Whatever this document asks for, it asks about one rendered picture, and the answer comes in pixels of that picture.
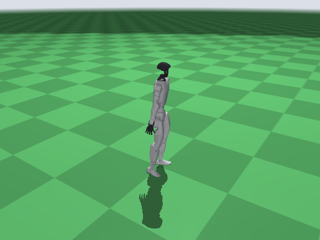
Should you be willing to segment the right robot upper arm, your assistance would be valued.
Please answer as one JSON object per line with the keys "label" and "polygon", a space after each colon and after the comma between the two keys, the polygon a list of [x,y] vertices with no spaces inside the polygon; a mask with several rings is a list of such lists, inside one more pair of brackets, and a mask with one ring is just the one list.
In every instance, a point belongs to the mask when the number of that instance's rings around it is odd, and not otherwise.
{"label": "right robot upper arm", "polygon": [[153,94],[153,102],[152,102],[152,106],[154,104],[158,105],[158,109],[161,107],[161,105],[158,103],[158,100],[160,99],[160,94],[162,91],[162,84],[161,83],[157,83],[154,88],[153,88],[154,94]]}

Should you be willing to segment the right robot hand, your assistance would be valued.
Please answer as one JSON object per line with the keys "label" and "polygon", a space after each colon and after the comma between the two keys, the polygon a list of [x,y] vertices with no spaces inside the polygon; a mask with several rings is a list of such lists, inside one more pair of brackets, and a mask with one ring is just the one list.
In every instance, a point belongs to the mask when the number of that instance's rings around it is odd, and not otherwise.
{"label": "right robot hand", "polygon": [[[150,122],[150,120],[149,120],[149,122]],[[149,133],[149,135],[150,135],[150,133],[151,133],[151,135],[152,135],[152,131],[155,133],[154,127],[153,127],[154,123],[155,123],[155,121],[153,122],[153,125],[148,123],[148,127],[146,128],[146,131],[145,131],[145,132],[147,132],[147,134]]]}

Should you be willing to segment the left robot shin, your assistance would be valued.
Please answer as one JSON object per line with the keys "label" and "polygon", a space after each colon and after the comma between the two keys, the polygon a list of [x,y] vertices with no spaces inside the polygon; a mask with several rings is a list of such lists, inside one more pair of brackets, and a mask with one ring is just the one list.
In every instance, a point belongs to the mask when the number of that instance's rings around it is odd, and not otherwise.
{"label": "left robot shin", "polygon": [[162,158],[163,158],[163,155],[164,155],[164,152],[165,152],[165,148],[166,148],[166,142],[167,140],[161,144],[160,148],[159,148],[159,162],[161,161],[162,162]]}

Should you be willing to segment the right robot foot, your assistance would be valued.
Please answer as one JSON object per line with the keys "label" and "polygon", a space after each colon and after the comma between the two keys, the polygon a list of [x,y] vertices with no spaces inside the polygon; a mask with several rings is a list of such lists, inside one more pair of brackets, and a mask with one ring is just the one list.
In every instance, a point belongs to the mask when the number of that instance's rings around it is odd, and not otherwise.
{"label": "right robot foot", "polygon": [[[153,170],[153,169],[152,169]],[[146,171],[148,172],[148,173],[150,173],[150,174],[152,174],[153,176],[155,176],[155,177],[160,177],[161,175],[154,169],[153,171],[152,170],[150,170],[150,167],[148,167],[147,169],[146,169]]]}

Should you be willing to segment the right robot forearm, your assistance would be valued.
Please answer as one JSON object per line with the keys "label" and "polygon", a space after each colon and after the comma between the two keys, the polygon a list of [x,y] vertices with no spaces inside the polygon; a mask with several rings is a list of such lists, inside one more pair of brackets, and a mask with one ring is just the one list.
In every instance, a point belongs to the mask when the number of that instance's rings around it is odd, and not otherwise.
{"label": "right robot forearm", "polygon": [[152,106],[152,108],[151,108],[151,117],[150,117],[150,121],[149,121],[150,125],[153,125],[153,123],[154,123],[154,121],[156,119],[156,116],[157,116],[157,113],[158,113],[158,111],[157,111],[158,107],[159,106],[157,104],[154,104]]}

